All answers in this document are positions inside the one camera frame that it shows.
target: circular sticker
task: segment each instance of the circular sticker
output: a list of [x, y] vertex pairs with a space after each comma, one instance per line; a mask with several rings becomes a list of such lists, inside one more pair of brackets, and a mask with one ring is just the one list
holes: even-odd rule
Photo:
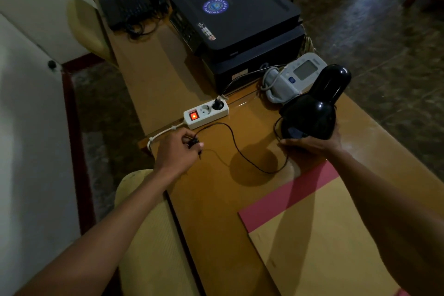
[[209, 0], [203, 4], [202, 8], [208, 14], [219, 14], [228, 9], [228, 2], [226, 0]]

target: white power strip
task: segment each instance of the white power strip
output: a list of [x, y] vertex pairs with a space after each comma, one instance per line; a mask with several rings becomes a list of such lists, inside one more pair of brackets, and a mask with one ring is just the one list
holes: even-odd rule
[[193, 130], [204, 124], [210, 123], [216, 119], [227, 116], [230, 113], [228, 104], [225, 100], [220, 100], [223, 103], [223, 107], [216, 110], [213, 107], [214, 100], [198, 105], [195, 108], [186, 110], [183, 112], [183, 121], [188, 127]]

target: blood pressure monitor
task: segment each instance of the blood pressure monitor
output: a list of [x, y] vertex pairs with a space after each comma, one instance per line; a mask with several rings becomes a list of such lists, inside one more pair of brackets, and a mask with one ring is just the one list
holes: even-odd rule
[[267, 70], [262, 79], [262, 90], [272, 103], [286, 103], [310, 89], [327, 64], [315, 53], [306, 53], [279, 71]]

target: forearm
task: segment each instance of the forearm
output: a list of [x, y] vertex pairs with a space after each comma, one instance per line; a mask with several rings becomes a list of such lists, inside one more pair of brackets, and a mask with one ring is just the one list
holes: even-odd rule
[[346, 185], [392, 276], [400, 284], [412, 273], [416, 280], [435, 283], [444, 271], [444, 222], [347, 152], [333, 151], [327, 158]]
[[174, 180], [154, 171], [123, 203], [37, 274], [18, 295], [100, 295], [138, 228]]

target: hand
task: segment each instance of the hand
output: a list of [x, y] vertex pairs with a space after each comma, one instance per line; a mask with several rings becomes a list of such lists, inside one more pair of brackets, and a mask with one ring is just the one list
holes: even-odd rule
[[302, 139], [282, 139], [281, 144], [285, 146], [299, 146], [307, 151], [328, 158], [332, 153], [342, 150], [341, 135], [339, 134], [339, 125], [336, 124], [333, 135], [328, 140], [314, 137]]
[[154, 169], [173, 175], [174, 178], [186, 172], [194, 164], [203, 147], [203, 143], [197, 143], [188, 148], [186, 143], [195, 135], [185, 128], [170, 133], [160, 142]]

